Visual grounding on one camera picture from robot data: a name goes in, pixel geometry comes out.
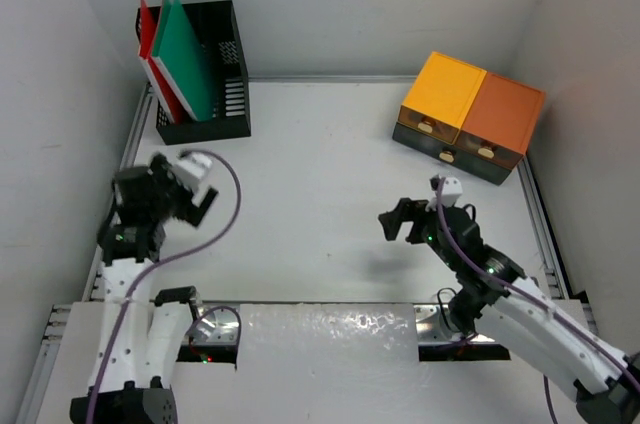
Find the green folder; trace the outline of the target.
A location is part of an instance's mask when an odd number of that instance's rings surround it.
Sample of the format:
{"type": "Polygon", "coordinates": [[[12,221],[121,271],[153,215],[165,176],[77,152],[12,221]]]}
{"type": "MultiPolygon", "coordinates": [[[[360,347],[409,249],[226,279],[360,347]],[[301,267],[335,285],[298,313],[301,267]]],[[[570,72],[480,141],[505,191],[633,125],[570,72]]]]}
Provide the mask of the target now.
{"type": "Polygon", "coordinates": [[[210,65],[180,0],[162,0],[150,57],[192,121],[214,117],[210,65]]]}

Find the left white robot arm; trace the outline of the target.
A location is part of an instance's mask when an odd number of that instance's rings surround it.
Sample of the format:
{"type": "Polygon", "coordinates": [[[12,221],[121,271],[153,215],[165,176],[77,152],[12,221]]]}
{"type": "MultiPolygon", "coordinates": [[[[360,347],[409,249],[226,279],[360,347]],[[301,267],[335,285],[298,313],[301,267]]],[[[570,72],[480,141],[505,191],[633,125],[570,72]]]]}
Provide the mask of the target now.
{"type": "Polygon", "coordinates": [[[173,366],[196,317],[192,286],[152,293],[164,225],[198,227],[217,196],[207,188],[193,201],[213,166],[186,152],[175,163],[156,154],[146,165],[117,172],[110,217],[98,236],[104,287],[100,341],[86,395],[72,399],[74,423],[174,423],[173,366]]]}

